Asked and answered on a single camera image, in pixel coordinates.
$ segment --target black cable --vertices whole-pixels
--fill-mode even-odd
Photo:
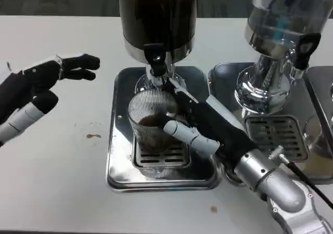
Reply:
[[[306,183],[308,186],[314,190],[319,197],[321,197],[326,204],[333,210],[333,203],[329,200],[328,197],[326,197],[325,194],[323,194],[322,191],[318,187],[316,187],[309,178],[295,165],[293,162],[289,162],[288,164],[285,164],[290,170],[292,170],[304,183]]]

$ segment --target black glove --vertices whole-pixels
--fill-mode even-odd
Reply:
[[[163,90],[175,98],[180,114],[184,114],[188,124],[196,127],[203,136],[218,141],[221,145],[215,153],[217,159],[232,171],[240,158],[255,148],[256,144],[247,134],[234,127],[216,112],[207,102],[198,102],[177,88],[168,80]]]
[[[64,59],[56,56],[18,73],[11,73],[0,83],[0,124],[34,96],[47,92],[58,80],[92,81],[96,75],[90,70],[97,70],[99,65],[99,58],[88,54]]]

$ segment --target glass cup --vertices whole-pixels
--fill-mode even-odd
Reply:
[[[158,113],[176,116],[177,103],[171,94],[148,89],[136,94],[129,103],[128,117],[142,152],[162,153],[174,141],[157,126]]]

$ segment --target clear plastic container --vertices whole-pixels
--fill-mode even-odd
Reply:
[[[333,0],[253,0],[253,5],[248,25],[257,37],[294,49],[301,35],[322,31]]]

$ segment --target black tap handle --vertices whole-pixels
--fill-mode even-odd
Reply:
[[[322,38],[320,33],[307,34],[300,37],[296,46],[296,58],[293,65],[296,69],[305,70],[308,67],[310,56],[317,49]]]
[[[162,43],[151,43],[144,45],[144,52],[147,62],[152,69],[152,75],[159,77],[166,73],[167,65],[165,64],[166,51]]]

